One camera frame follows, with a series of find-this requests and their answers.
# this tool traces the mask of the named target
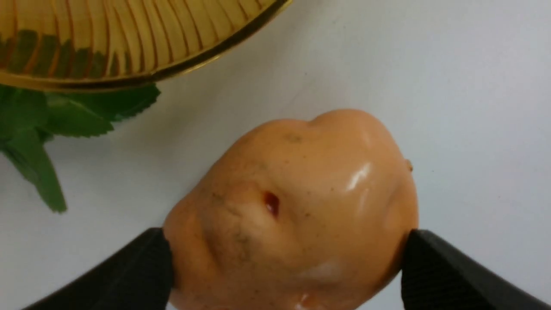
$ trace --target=mint leaf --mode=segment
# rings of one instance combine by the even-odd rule
[[[113,130],[111,123],[63,94],[47,95],[50,113],[48,122],[41,128],[54,135],[69,137],[99,136]]]
[[[0,138],[43,125],[47,119],[43,92],[0,85]]]
[[[56,171],[36,130],[18,132],[3,144],[2,152],[23,177],[35,185],[42,200],[53,212],[67,210]]]
[[[64,94],[109,121],[122,121],[136,116],[157,101],[161,92],[151,84],[144,87],[103,93]]]

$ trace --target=red paint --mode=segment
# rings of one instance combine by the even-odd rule
[[[264,204],[270,213],[277,217],[279,214],[279,198],[267,191],[264,193]]]

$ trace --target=gold plate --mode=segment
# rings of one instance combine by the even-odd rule
[[[109,90],[198,68],[291,0],[0,0],[0,83]]]

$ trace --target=gold rim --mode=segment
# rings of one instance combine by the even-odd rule
[[[250,23],[213,48],[200,53],[193,58],[189,58],[179,63],[173,63],[154,72],[142,73],[131,77],[107,78],[99,81],[95,79],[83,79],[78,82],[63,81],[54,78],[35,78],[31,76],[21,76],[7,72],[0,72],[0,83],[37,90],[91,92],[137,87],[158,82],[162,79],[193,71],[211,61],[218,59],[221,55],[233,49],[268,24],[269,21],[283,11],[291,2],[292,0],[275,0],[271,6],[266,8]]]

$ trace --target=white surface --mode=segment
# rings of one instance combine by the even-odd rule
[[[421,225],[551,303],[551,1],[296,0],[114,133],[47,146],[63,216],[0,158],[0,308],[68,283],[254,126],[367,110],[415,166]],[[395,281],[363,309],[400,309]]]

